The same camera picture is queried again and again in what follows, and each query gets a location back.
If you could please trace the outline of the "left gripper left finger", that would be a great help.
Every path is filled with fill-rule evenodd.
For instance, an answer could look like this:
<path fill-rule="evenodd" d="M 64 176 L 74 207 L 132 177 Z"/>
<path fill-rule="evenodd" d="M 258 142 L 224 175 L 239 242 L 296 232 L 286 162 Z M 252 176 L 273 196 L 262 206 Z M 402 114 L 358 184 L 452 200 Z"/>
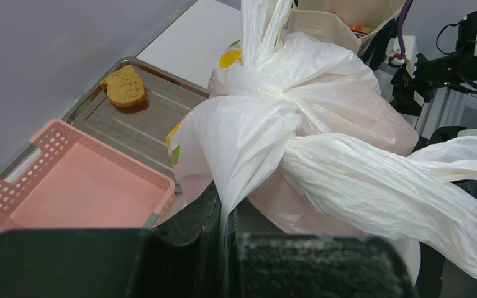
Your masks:
<path fill-rule="evenodd" d="M 0 297 L 215 297 L 220 207 L 211 184 L 151 229 L 0 233 Z"/>

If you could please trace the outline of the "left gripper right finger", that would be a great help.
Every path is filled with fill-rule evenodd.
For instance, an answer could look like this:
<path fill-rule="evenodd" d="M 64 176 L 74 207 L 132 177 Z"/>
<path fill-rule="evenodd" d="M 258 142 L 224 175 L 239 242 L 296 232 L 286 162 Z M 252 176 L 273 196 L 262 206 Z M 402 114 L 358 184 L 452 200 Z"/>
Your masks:
<path fill-rule="evenodd" d="M 417 297 L 407 267 L 386 240 L 290 235 L 250 201 L 228 216 L 231 297 Z"/>

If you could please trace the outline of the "white plastic grocery bag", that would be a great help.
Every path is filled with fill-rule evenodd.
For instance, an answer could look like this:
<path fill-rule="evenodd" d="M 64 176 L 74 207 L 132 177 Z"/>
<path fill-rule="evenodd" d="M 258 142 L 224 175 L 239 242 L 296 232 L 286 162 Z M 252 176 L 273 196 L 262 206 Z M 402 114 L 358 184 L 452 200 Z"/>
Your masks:
<path fill-rule="evenodd" d="M 185 198 L 214 183 L 230 213 L 280 171 L 321 214 L 423 242 L 477 279 L 477 199 L 457 186 L 477 180 L 477 136 L 415 150 L 417 132 L 351 50 L 284 34 L 292 6 L 242 2 L 234 60 L 168 134 Z"/>

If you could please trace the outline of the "beige canvas tote bag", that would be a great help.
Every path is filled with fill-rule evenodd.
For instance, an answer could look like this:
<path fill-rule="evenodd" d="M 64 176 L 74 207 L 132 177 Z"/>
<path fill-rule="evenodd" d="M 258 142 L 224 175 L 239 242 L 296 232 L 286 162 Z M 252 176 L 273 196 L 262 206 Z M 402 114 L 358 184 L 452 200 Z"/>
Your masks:
<path fill-rule="evenodd" d="M 291 9 L 289 33 L 304 32 L 362 56 L 375 35 L 394 22 L 404 5 L 395 0 L 303 0 Z"/>

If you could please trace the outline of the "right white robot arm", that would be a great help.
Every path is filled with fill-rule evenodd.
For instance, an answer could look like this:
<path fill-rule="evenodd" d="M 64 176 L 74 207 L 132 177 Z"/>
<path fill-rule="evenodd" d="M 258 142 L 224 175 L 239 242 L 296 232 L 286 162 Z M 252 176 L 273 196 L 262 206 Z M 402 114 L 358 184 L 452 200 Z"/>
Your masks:
<path fill-rule="evenodd" d="M 402 66 L 394 75 L 391 105 L 399 113 L 421 115 L 422 106 L 415 101 L 415 94 L 425 103 L 430 103 L 440 88 L 477 94 L 477 11 L 467 14 L 454 26 L 458 29 L 454 51 L 434 60 L 418 53 L 413 74 Z"/>

